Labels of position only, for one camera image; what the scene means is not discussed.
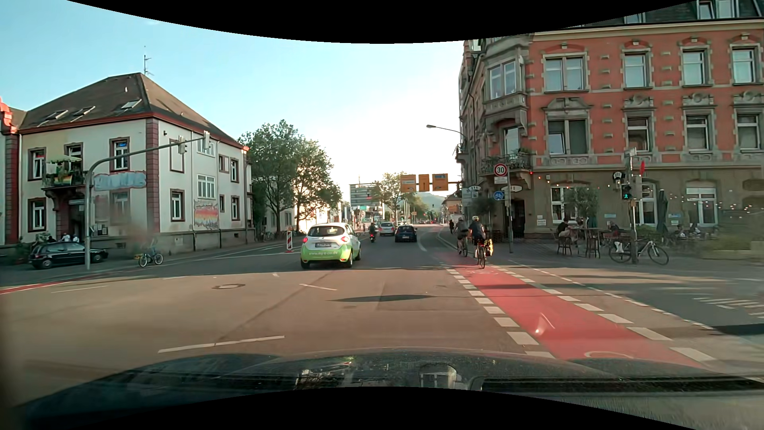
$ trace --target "roof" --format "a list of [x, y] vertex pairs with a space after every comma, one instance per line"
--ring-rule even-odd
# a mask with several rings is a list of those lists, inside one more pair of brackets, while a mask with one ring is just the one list
[[151, 116], [197, 132], [206, 130], [215, 139], [238, 145], [236, 139], [142, 73], [107, 77], [51, 100], [28, 111], [18, 128], [24, 134]]

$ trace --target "railing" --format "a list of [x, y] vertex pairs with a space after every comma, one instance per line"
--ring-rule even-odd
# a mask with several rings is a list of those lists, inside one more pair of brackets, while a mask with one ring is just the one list
[[515, 151], [511, 154], [483, 158], [480, 174], [493, 174], [494, 166], [499, 163], [507, 165], [507, 169], [510, 171], [530, 170], [532, 167], [530, 154], [527, 152]]
[[85, 174], [81, 171], [61, 171], [55, 174], [46, 174], [43, 176], [42, 188], [53, 187], [71, 187], [73, 185], [84, 185]]

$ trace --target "traffic light pole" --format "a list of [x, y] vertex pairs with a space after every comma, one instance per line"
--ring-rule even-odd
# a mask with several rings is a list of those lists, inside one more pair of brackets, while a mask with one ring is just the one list
[[209, 140], [209, 133], [205, 132], [205, 136], [201, 138], [184, 140], [180, 142], [173, 142], [167, 145], [154, 146], [153, 148], [146, 148], [146, 149], [141, 149], [140, 151], [129, 152], [127, 154], [122, 154], [122, 155], [115, 155], [114, 157], [109, 157], [109, 158], [103, 158], [102, 160], [98, 160], [95, 163], [93, 163], [92, 166], [90, 166], [90, 169], [85, 174], [85, 270], [86, 272], [90, 270], [90, 234], [92, 232], [90, 228], [90, 207], [91, 207], [90, 201], [92, 199], [92, 193], [90, 192], [90, 187], [92, 186], [91, 183], [93, 180], [93, 172], [96, 170], [96, 167], [98, 167], [99, 165], [103, 163], [106, 163], [107, 161], [114, 161], [120, 158], [130, 158], [132, 155], [144, 154], [145, 152], [151, 152], [151, 151], [159, 151], [160, 149], [185, 145], [187, 143], [195, 142], [198, 140]]

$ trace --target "black car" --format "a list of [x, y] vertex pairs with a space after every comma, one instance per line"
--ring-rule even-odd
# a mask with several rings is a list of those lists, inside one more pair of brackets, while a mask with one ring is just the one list
[[398, 226], [395, 231], [396, 242], [416, 242], [416, 229], [409, 224]]
[[[105, 249], [91, 248], [90, 262], [108, 258]], [[29, 263], [35, 269], [50, 269], [55, 265], [85, 264], [85, 246], [78, 242], [52, 242], [37, 245], [29, 254]]]

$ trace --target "green and white car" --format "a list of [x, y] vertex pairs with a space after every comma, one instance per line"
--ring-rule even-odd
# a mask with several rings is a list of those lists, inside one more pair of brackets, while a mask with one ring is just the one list
[[353, 267], [361, 259], [361, 240], [346, 223], [324, 223], [310, 227], [299, 251], [299, 263], [309, 269], [311, 262], [339, 261]]

